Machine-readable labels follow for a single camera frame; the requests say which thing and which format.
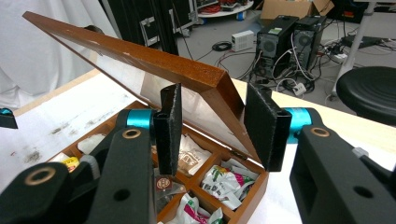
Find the stool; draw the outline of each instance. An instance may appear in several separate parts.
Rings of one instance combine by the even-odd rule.
[[[336,84],[340,100],[359,117],[396,125],[396,68],[350,70]]]

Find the gray floor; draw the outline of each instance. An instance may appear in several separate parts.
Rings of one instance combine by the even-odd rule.
[[[254,45],[252,49],[246,49],[244,51],[228,52],[225,55],[224,52],[211,51],[211,47],[219,41],[231,41],[231,35],[246,30],[251,30],[254,34],[257,34],[262,28],[259,20],[260,13],[260,11],[250,10],[247,12],[247,17],[244,21],[237,21],[235,15],[232,15],[208,19],[207,23],[204,25],[194,25],[190,31],[189,37],[179,37],[177,39],[179,55],[186,58],[193,58],[194,60],[199,59],[201,63],[215,66],[218,65],[218,60],[223,57],[221,61],[223,66],[221,66],[221,68],[228,70],[231,77],[241,77],[253,63],[256,46]],[[325,44],[344,36],[344,26],[347,33],[353,34],[359,25],[356,23],[345,23],[344,25],[343,22],[331,24],[324,30],[321,43]],[[395,52],[370,47],[359,50],[355,65],[396,66],[395,59]],[[325,63],[327,61],[325,58],[322,60],[322,75],[321,78],[315,82],[315,90],[310,93],[305,93],[303,96],[298,96],[298,98],[303,98],[312,103],[325,105],[333,109],[354,114],[353,111],[347,108],[337,97],[331,96],[332,87],[341,65],[334,62]],[[312,74],[317,76],[318,68],[314,69]],[[292,92],[282,92],[294,96]]]

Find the box lid inner surface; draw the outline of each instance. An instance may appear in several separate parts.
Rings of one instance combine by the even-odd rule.
[[[23,17],[150,106],[159,108],[162,88],[181,83],[184,122],[261,163],[243,123],[244,102],[224,70],[32,12]]]

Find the wooden box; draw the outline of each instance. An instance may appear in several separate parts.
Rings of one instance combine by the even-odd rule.
[[[195,175],[186,176],[177,172],[175,181],[183,184],[190,195],[197,197],[200,206],[209,213],[221,207],[225,223],[248,222],[264,195],[268,173],[256,163],[261,162],[243,123],[245,105],[225,71],[31,12],[26,12],[23,17],[130,91],[139,102],[133,102],[129,108],[159,108],[159,90],[169,83],[181,83],[185,124],[183,133],[187,133],[201,148],[212,154]],[[71,44],[70,41],[93,51],[84,55],[76,50],[75,44]],[[134,73],[120,74],[125,66],[130,66],[128,68]],[[80,140],[93,133],[109,133],[115,125],[115,120],[116,116]],[[80,157],[81,152],[77,149],[80,140],[66,148],[64,153]],[[156,155],[153,154],[152,158],[155,163]],[[236,159],[259,175],[242,205],[235,210],[231,210],[201,189],[206,172],[213,165],[220,165],[221,161],[230,158]],[[174,197],[158,214],[157,220],[166,222],[173,219],[181,197],[182,194]]]

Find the power adapter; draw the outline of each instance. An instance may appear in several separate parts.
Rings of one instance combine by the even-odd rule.
[[[296,96],[299,96],[299,95],[304,94],[304,92],[306,92],[306,88],[305,88],[304,84],[300,82],[295,87],[293,87],[293,91]]]

